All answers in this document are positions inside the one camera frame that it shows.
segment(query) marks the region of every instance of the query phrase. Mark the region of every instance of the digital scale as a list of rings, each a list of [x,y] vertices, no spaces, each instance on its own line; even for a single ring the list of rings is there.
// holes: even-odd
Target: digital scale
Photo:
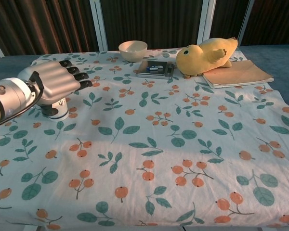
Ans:
[[[171,79],[174,65],[161,61],[142,61],[137,76],[145,78]]]

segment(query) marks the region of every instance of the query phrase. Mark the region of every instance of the beige bowl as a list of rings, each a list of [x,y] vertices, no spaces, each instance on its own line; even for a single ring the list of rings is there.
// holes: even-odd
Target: beige bowl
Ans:
[[[145,56],[148,45],[142,41],[127,41],[119,45],[122,57],[129,62],[139,62]]]

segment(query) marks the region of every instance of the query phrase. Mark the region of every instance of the beige notebook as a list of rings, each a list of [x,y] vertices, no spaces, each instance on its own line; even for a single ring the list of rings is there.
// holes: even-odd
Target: beige notebook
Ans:
[[[273,77],[258,68],[251,60],[232,62],[232,67],[219,67],[203,73],[211,88],[228,88],[268,83]]]

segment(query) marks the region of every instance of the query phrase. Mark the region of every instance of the black cable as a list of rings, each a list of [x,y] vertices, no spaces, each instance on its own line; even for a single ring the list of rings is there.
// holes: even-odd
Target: black cable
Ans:
[[[32,82],[36,82],[38,87],[39,87],[39,95],[34,99],[34,101],[29,104],[27,107],[25,107],[24,109],[22,109],[21,111],[19,111],[18,113],[16,113],[15,115],[12,115],[4,120],[1,120],[0,121],[0,125],[4,124],[5,122],[21,115],[22,113],[24,113],[25,111],[27,111],[29,108],[31,108],[33,105],[35,105],[41,98],[42,98],[42,95],[43,95],[43,92],[44,92],[44,86],[43,86],[43,83],[42,83],[42,80],[40,79],[39,77],[39,74],[38,72],[34,71],[30,77],[30,79]],[[38,91],[36,90],[36,88],[33,88],[34,92],[35,92],[35,95],[37,95]]]

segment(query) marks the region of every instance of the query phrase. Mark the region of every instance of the yellow duck plush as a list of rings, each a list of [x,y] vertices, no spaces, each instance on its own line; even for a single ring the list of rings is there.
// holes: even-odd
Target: yellow duck plush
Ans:
[[[236,38],[212,38],[199,46],[189,45],[177,54],[177,67],[185,78],[202,75],[217,67],[231,67],[229,58],[236,48]]]

